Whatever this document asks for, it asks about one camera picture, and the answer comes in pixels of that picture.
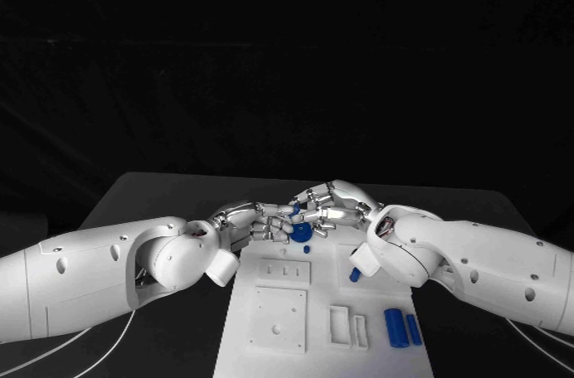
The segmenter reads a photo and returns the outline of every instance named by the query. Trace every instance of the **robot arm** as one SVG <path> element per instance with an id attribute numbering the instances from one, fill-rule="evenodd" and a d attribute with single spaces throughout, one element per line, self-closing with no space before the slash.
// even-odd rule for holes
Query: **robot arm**
<path id="1" fill-rule="evenodd" d="M 209 220 L 178 217 L 80 230 L 0 259 L 0 342 L 54 337 L 107 322 L 189 288 L 220 286 L 250 240 L 289 242 L 293 206 L 243 201 Z M 137 285 L 137 264 L 156 281 Z"/>
<path id="2" fill-rule="evenodd" d="M 339 224 L 367 231 L 368 241 L 349 257 L 367 276 L 382 268 L 413 287 L 433 279 L 456 298 L 496 315 L 574 335 L 569 250 L 512 230 L 443 221 L 407 206 L 382 207 L 355 189 L 333 181 L 302 193 L 295 202 L 312 206 L 292 221 L 336 216 Z"/>

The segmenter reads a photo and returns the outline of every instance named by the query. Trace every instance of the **table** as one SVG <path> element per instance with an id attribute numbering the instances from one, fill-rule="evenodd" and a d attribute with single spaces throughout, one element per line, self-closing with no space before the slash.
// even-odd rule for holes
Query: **table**
<path id="1" fill-rule="evenodd" d="M 116 181 L 81 229 L 160 216 L 181 216 L 189 221 L 207 219 L 231 201 L 287 203 L 318 184 L 320 182 L 130 172 Z M 496 191 L 358 185 L 385 204 L 416 206 L 446 221 L 478 221 L 532 234 L 512 203 Z M 234 280 L 221 288 L 204 276 L 188 290 L 145 306 L 136 312 L 119 347 L 84 376 L 211 377 L 232 285 Z M 570 376 L 528 344 L 505 319 L 460 302 L 437 283 L 430 281 L 414 288 L 413 299 L 436 377 L 524 377 L 543 373 Z M 74 344 L 10 378 L 74 377 L 111 348 L 129 319 L 130 314 L 94 327 Z M 29 361 L 74 335 L 2 345 L 0 372 Z"/>

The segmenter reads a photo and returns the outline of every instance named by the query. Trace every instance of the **white platform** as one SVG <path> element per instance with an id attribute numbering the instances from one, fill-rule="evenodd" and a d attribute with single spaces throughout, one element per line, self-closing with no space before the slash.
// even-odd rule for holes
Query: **white platform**
<path id="1" fill-rule="evenodd" d="M 424 345 L 395 349 L 388 343 L 388 331 L 384 310 L 400 308 L 403 314 L 414 314 L 410 287 L 400 284 L 380 270 L 372 278 L 361 276 L 357 283 L 351 282 L 349 275 L 354 266 L 348 256 L 354 248 L 365 240 L 365 234 L 354 228 L 339 227 L 331 231 L 328 239 L 313 236 L 306 243 L 292 241 L 289 245 L 270 241 L 253 241 L 241 251 L 241 267 L 235 276 L 235 286 L 230 301 L 228 319 L 221 339 L 221 349 L 215 366 L 217 378 L 287 378 L 287 377 L 433 377 Z M 303 252 L 303 246 L 312 247 L 312 252 Z M 289 279 L 293 269 L 286 270 L 284 280 L 274 277 L 271 281 L 263 279 L 267 273 L 263 266 L 283 268 L 279 262 L 261 262 L 261 259 L 283 259 L 310 262 L 310 282 L 305 279 Z M 306 293 L 306 320 L 305 320 L 305 352 L 293 353 L 300 340 L 300 334 L 289 337 L 290 330 L 273 332 L 270 315 L 261 315 L 261 302 L 256 287 L 287 288 Z M 295 302 L 286 295 L 286 305 Z M 329 306 L 348 308 L 352 347 L 331 346 L 329 335 Z M 295 317 L 296 313 L 284 310 L 277 321 Z M 367 321 L 368 349 L 357 349 L 354 335 L 354 315 L 362 315 Z M 251 346 L 254 327 L 260 327 L 257 335 L 266 337 L 264 346 Z M 276 338 L 284 335 L 284 345 L 273 346 Z"/>

